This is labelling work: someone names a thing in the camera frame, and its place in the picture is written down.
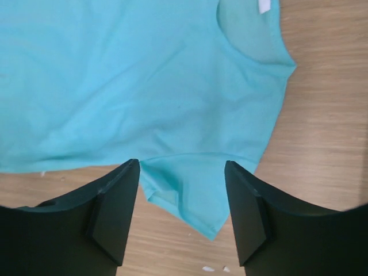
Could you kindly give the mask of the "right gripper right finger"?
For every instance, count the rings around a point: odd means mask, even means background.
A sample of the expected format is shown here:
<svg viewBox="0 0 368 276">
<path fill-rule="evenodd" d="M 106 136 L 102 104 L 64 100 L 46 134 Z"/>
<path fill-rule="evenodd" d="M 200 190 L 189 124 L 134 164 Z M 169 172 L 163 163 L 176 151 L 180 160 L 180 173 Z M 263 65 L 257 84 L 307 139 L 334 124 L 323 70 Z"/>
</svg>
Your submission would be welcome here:
<svg viewBox="0 0 368 276">
<path fill-rule="evenodd" d="M 247 275 L 366 275 L 367 205 L 337 211 L 296 198 L 233 161 L 225 184 Z"/>
</svg>

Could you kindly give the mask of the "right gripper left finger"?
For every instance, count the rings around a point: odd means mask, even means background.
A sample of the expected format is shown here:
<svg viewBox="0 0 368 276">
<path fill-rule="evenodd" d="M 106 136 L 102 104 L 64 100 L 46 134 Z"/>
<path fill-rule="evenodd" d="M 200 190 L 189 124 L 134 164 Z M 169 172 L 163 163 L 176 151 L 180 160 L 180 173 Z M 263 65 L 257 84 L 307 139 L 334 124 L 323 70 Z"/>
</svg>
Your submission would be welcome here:
<svg viewBox="0 0 368 276">
<path fill-rule="evenodd" d="M 37 206 L 1 207 L 2 275 L 115 275 L 139 186 L 131 159 Z"/>
</svg>

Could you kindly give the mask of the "teal t-shirt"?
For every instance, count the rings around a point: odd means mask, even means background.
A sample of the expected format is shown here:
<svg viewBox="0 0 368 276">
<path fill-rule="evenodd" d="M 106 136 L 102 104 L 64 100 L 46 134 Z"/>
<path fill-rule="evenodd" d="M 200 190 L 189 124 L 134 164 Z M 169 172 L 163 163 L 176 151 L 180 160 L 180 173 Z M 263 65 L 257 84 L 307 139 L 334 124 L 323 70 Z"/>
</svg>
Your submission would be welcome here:
<svg viewBox="0 0 368 276">
<path fill-rule="evenodd" d="M 140 163 L 146 199 L 214 239 L 224 166 L 254 172 L 296 64 L 279 1 L 2 1 L 1 171 Z"/>
</svg>

